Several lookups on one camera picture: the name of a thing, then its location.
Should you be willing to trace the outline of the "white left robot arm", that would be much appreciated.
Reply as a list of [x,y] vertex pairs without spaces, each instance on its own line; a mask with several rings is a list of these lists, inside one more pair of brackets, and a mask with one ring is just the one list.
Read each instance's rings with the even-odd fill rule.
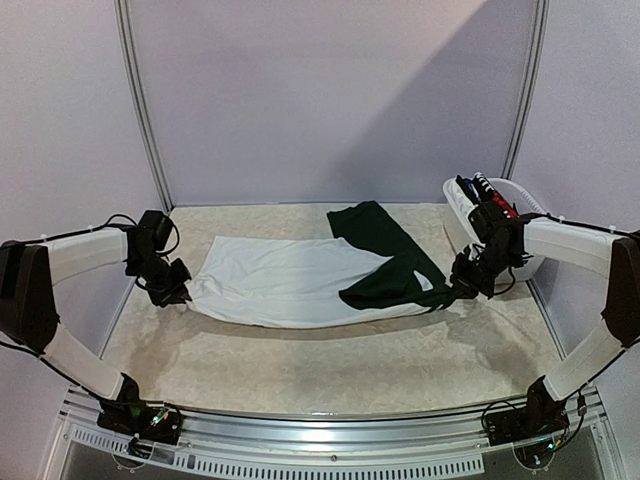
[[100,400],[113,401],[111,419],[128,434],[148,426],[148,412],[120,396],[125,376],[96,354],[96,342],[115,312],[112,279],[86,282],[84,274],[125,264],[145,280],[154,304],[180,303],[189,277],[180,262],[169,264],[167,247],[178,229],[108,222],[61,235],[20,240],[1,231],[1,397],[15,400],[38,392],[37,366],[45,365]]

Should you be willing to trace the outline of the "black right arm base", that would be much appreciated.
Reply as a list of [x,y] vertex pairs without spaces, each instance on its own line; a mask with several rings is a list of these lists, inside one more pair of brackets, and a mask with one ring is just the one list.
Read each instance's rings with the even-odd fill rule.
[[569,431],[570,420],[566,410],[568,399],[577,394],[580,409],[585,411],[583,386],[568,396],[556,399],[544,383],[545,376],[534,381],[527,390],[523,407],[507,401],[496,401],[481,415],[481,426],[491,446],[515,443]]

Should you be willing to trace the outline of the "white and green t-shirt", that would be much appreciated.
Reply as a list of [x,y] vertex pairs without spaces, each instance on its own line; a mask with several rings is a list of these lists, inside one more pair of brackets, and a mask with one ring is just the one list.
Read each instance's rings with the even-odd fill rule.
[[454,302],[436,263],[379,203],[326,217],[325,239],[216,237],[188,285],[189,309],[236,324],[322,329]]

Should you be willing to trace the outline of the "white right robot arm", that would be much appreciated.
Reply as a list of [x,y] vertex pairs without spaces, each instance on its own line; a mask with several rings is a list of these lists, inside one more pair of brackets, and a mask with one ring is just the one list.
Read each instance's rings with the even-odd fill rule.
[[[595,231],[547,218],[534,219],[521,230],[523,239],[519,243],[524,252],[543,260],[531,278],[532,286],[516,284],[509,292],[478,303],[502,312],[500,320],[504,323],[530,327],[535,337],[550,339],[556,333],[558,346],[571,357],[599,325],[608,289],[612,242],[620,236],[610,230]],[[480,342],[481,359],[492,377],[510,381],[518,394],[560,365],[556,353],[526,347],[511,337],[478,334],[475,339]]]

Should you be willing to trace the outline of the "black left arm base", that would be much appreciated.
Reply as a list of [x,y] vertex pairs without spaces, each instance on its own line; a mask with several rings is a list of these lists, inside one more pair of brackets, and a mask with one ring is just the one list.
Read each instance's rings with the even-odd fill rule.
[[184,424],[180,409],[164,401],[141,399],[137,382],[126,374],[122,378],[114,400],[99,399],[97,425],[141,440],[177,445]]

